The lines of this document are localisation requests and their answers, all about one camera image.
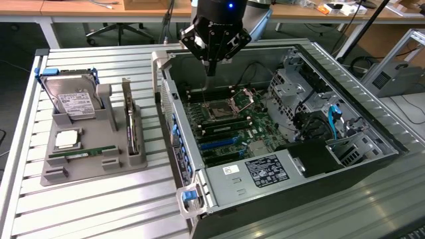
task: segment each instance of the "hard drive label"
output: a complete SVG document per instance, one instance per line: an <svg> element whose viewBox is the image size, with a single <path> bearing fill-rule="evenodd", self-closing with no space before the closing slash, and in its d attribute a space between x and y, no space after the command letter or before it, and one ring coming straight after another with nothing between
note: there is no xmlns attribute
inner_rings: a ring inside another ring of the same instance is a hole
<svg viewBox="0 0 425 239"><path fill-rule="evenodd" d="M247 161L245 165L258 188L289 179L275 155Z"/></svg>
<svg viewBox="0 0 425 239"><path fill-rule="evenodd" d="M86 92L58 95L61 105L69 116L81 116L94 113L90 96Z"/></svg>

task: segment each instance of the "orange object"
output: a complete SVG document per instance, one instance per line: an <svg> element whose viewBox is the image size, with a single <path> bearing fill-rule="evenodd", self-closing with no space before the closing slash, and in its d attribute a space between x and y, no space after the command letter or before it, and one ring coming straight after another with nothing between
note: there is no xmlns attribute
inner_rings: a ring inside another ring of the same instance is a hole
<svg viewBox="0 0 425 239"><path fill-rule="evenodd" d="M328 13L328 10L327 10L327 8L324 8L323 5L318 6L318 7L316 7L316 10L318 10L322 14L327 14L327 13Z"/></svg>

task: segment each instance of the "blue pcie slot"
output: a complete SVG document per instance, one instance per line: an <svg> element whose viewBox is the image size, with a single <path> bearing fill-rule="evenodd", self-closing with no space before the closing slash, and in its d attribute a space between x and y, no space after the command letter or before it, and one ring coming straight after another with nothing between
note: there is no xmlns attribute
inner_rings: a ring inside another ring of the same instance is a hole
<svg viewBox="0 0 425 239"><path fill-rule="evenodd" d="M238 137L233 137L233 138L229 138L229 139L213 142L213 143L201 144L201 150L206 150L206 149L217 148L217 147L221 147L221 146L231 145L231 144L235 143L237 138Z"/></svg>

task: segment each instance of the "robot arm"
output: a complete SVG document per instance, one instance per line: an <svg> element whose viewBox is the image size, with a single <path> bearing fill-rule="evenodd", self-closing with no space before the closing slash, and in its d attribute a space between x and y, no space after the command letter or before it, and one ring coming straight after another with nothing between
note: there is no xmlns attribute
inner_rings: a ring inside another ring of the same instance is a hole
<svg viewBox="0 0 425 239"><path fill-rule="evenodd" d="M242 28L246 3L247 0L198 0L193 24L181 31L181 42L202 61L207 76L214 76L217 62L230 59L251 40ZM270 15L269 3L259 5L266 6Z"/></svg>

